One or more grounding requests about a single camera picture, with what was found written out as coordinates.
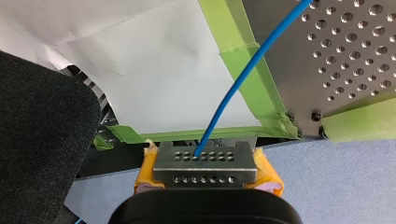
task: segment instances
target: hole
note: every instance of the hole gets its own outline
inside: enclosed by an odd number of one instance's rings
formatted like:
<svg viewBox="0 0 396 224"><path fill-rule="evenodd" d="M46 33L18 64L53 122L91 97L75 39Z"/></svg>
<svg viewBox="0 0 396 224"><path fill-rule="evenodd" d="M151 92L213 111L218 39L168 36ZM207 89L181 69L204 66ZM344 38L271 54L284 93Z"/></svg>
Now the hole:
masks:
<svg viewBox="0 0 396 224"><path fill-rule="evenodd" d="M369 81L375 81L376 80L376 76L369 76L368 79L369 79Z"/></svg>
<svg viewBox="0 0 396 224"><path fill-rule="evenodd" d="M317 38L317 36L314 35L314 34L309 34L308 35L308 40L314 40L315 38Z"/></svg>
<svg viewBox="0 0 396 224"><path fill-rule="evenodd" d="M338 28L338 27L332 28L332 34L333 35L338 35L340 33L341 33L341 29L340 28Z"/></svg>
<svg viewBox="0 0 396 224"><path fill-rule="evenodd" d="M328 15L332 15L336 10L337 10L337 9L335 9L335 7L328 7L328 8L326 9L326 13L327 13Z"/></svg>
<svg viewBox="0 0 396 224"><path fill-rule="evenodd" d="M337 93L337 94L341 94L341 93L344 92L344 88L342 88L342 87L337 87L334 91L335 91L335 93Z"/></svg>
<svg viewBox="0 0 396 224"><path fill-rule="evenodd" d="M378 67L378 72L380 73L388 72L388 70L389 70L389 65L387 65L386 63L383 63Z"/></svg>
<svg viewBox="0 0 396 224"><path fill-rule="evenodd" d="M311 19L311 16L309 16L308 14L304 14L303 16L301 16L302 21L309 21L309 19Z"/></svg>
<svg viewBox="0 0 396 224"><path fill-rule="evenodd" d="M361 57L361 54L357 51L354 51L349 54L350 60L358 60Z"/></svg>
<svg viewBox="0 0 396 224"><path fill-rule="evenodd" d="M209 179L209 181L210 181L210 183L212 183L212 184L214 184L214 183L216 183L216 177L215 176L212 176L212 177L210 177L210 179Z"/></svg>
<svg viewBox="0 0 396 224"><path fill-rule="evenodd" d="M314 52L314 58L318 58L321 56L321 53L319 51Z"/></svg>
<svg viewBox="0 0 396 224"><path fill-rule="evenodd" d="M325 28L326 25L327 25L327 22L326 22L325 20L317 21L317 23L315 24L315 26L316 26L317 29L319 29L319 30Z"/></svg>
<svg viewBox="0 0 396 224"><path fill-rule="evenodd" d="M367 27L368 25L369 25L369 22L368 22L368 21L360 21L360 22L358 23L359 29L363 29L363 28Z"/></svg>
<svg viewBox="0 0 396 224"><path fill-rule="evenodd" d="M391 85L392 85L392 83L389 80L385 80L385 81L381 82L381 84L380 84L381 88L387 88Z"/></svg>
<svg viewBox="0 0 396 224"><path fill-rule="evenodd" d="M310 6L312 9L316 9L316 8L320 7L320 1L319 1L319 0L314 0L314 1L312 1L311 4L309 4L309 6Z"/></svg>
<svg viewBox="0 0 396 224"><path fill-rule="evenodd" d="M360 84L358 86L358 91L365 91L367 89L367 86L365 84Z"/></svg>
<svg viewBox="0 0 396 224"><path fill-rule="evenodd" d="M337 53L342 53L344 51L346 51L346 48L344 48L343 46L340 46L336 49Z"/></svg>
<svg viewBox="0 0 396 224"><path fill-rule="evenodd" d="M341 16L341 21L342 22L350 22L353 19L353 15L350 12L344 13L344 15Z"/></svg>
<svg viewBox="0 0 396 224"><path fill-rule="evenodd" d="M179 183L180 182L180 177L178 177L178 176L174 176L174 182L177 184L177 183Z"/></svg>
<svg viewBox="0 0 396 224"><path fill-rule="evenodd" d="M385 28L383 26L377 26L372 31L373 36L381 36L385 33Z"/></svg>
<svg viewBox="0 0 396 224"><path fill-rule="evenodd" d="M373 59L367 59L364 63L365 63L366 65L371 65L371 64L374 63L374 60L373 60Z"/></svg>
<svg viewBox="0 0 396 224"><path fill-rule="evenodd" d="M384 9L384 8L382 8L381 5L373 5L373 6L370 7L370 9L369 9L369 13L370 13L370 15L372 15L372 16L376 16L376 15L378 15L379 13L381 13L383 9Z"/></svg>
<svg viewBox="0 0 396 224"><path fill-rule="evenodd" d="M364 0L355 0L353 2L353 6L355 6L355 7L361 7L361 6L363 6L363 4L364 4Z"/></svg>
<svg viewBox="0 0 396 224"><path fill-rule="evenodd" d="M327 64L334 64L334 63L336 63L337 62L337 60L335 60L335 57L333 57L333 56L330 56L330 57L328 57L327 59L326 59L326 63Z"/></svg>
<svg viewBox="0 0 396 224"><path fill-rule="evenodd" d="M187 184L187 183L189 183L189 178L187 176L183 176L183 177L181 177L181 181L183 181L183 183Z"/></svg>
<svg viewBox="0 0 396 224"><path fill-rule="evenodd" d="M353 75L354 75L355 77L363 76L363 74L364 74L364 70L361 69L361 68L358 68L358 69L356 69L355 71L353 71Z"/></svg>
<svg viewBox="0 0 396 224"><path fill-rule="evenodd" d="M387 16L387 20L388 20L388 21L396 21L396 13L390 13L390 14Z"/></svg>
<svg viewBox="0 0 396 224"><path fill-rule="evenodd" d="M329 46L332 45L332 41L331 41L330 39L324 39L324 40L322 40L322 41L320 42L320 45L321 45L323 48L328 48Z"/></svg>
<svg viewBox="0 0 396 224"><path fill-rule="evenodd" d="M319 70L318 70L321 74L323 74L323 73L325 73L326 72L326 68L324 68L324 67L321 67L321 68L319 68Z"/></svg>
<svg viewBox="0 0 396 224"><path fill-rule="evenodd" d="M333 74L330 75L330 78L332 80L336 80L336 79L338 79L340 77L341 77L341 75L339 73L333 73Z"/></svg>
<svg viewBox="0 0 396 224"><path fill-rule="evenodd" d="M367 49L368 47L371 46L371 42L368 40L365 40L365 41L361 42L361 46L364 47L365 49Z"/></svg>
<svg viewBox="0 0 396 224"><path fill-rule="evenodd" d="M358 36L356 35L356 34L353 34L353 33L351 33L351 34L348 34L348 35L346 35L346 42L353 42L353 41L355 41L356 39L358 38Z"/></svg>
<svg viewBox="0 0 396 224"><path fill-rule="evenodd" d="M342 63L341 64L341 69L343 69L343 70L348 69L348 67L349 67L349 64L347 64L347 63Z"/></svg>

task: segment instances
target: screw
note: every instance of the screw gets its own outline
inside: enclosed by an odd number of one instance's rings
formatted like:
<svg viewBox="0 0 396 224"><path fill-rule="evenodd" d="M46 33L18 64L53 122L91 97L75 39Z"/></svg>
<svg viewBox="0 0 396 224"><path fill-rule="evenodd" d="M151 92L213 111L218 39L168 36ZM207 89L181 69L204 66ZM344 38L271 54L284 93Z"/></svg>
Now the screw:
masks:
<svg viewBox="0 0 396 224"><path fill-rule="evenodd" d="M312 119L314 122L320 121L320 119L321 119L320 112L317 111L317 110L314 110L314 111L312 112L311 119Z"/></svg>

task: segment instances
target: gray floor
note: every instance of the gray floor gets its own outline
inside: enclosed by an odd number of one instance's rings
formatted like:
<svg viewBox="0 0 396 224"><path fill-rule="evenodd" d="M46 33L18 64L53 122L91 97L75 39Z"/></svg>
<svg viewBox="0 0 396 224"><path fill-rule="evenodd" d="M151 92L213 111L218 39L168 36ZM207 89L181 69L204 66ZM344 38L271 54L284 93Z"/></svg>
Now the gray floor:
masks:
<svg viewBox="0 0 396 224"><path fill-rule="evenodd" d="M264 152L285 182L283 198L304 224L396 222L396 140L291 142ZM65 204L87 223L107 223L132 195L137 172L75 182Z"/></svg>

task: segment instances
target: metal bracket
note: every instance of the metal bracket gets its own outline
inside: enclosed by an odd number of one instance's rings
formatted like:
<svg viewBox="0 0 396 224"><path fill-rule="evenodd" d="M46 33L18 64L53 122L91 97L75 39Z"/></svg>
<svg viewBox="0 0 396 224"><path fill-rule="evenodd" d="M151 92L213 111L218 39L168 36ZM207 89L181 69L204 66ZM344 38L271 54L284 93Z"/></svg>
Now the metal bracket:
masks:
<svg viewBox="0 0 396 224"><path fill-rule="evenodd" d="M161 143L154 164L154 180L167 188L242 188L256 180L256 165L247 142L235 147L206 147L194 157L195 147Z"/></svg>

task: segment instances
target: black foam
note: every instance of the black foam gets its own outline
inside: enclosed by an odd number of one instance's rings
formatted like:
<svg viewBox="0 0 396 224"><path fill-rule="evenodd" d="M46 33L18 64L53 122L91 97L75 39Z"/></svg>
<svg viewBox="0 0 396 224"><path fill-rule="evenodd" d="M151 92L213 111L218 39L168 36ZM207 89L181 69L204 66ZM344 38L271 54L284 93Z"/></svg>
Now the black foam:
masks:
<svg viewBox="0 0 396 224"><path fill-rule="evenodd" d="M0 223L53 223L99 117L88 87L0 51Z"/></svg>

